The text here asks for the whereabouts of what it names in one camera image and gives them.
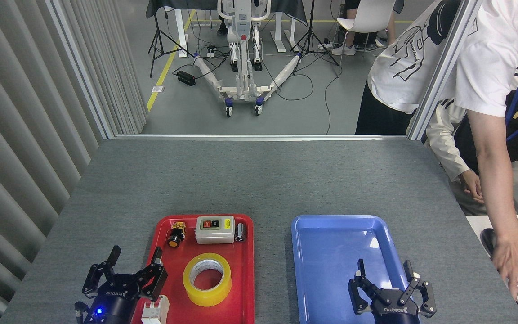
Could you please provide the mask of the person's right hand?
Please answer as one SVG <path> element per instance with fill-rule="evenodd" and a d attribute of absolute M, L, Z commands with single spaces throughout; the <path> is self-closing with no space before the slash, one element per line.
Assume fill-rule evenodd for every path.
<path fill-rule="evenodd" d="M 513 299 L 518 299 L 518 237 L 499 234 L 491 258 Z"/>

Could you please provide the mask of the person's hand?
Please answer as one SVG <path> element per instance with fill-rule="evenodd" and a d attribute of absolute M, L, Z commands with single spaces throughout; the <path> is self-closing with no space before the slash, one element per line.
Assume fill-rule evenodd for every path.
<path fill-rule="evenodd" d="M 458 178 L 462 183 L 463 191 L 477 203 L 483 204 L 484 199 L 479 176 L 472 169 L 468 169 L 459 174 Z"/>

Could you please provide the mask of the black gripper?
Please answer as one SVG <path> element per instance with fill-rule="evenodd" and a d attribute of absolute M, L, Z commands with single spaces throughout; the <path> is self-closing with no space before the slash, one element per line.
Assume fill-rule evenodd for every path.
<path fill-rule="evenodd" d="M 93 299 L 85 324 L 130 324 L 138 299 L 156 301 L 167 279 L 162 262 L 162 248 L 156 247 L 151 263 L 135 274 L 114 274 L 113 267 L 121 254 L 113 246 L 106 261 L 93 263 L 82 287 L 82 293 Z M 103 275 L 105 283 L 98 287 Z"/>
<path fill-rule="evenodd" d="M 405 260 L 403 268 L 409 285 L 405 291 L 394 288 L 379 289 L 367 277 L 364 260 L 358 259 L 358 271 L 348 281 L 348 291 L 353 311 L 356 315 L 371 311 L 376 324 L 419 324 L 419 315 L 431 318 L 437 307 L 434 301 L 432 285 L 413 271 L 410 260 Z M 358 293 L 361 289 L 371 299 L 371 307 Z M 417 304 L 411 299 L 412 293 L 419 289 L 423 303 Z"/>

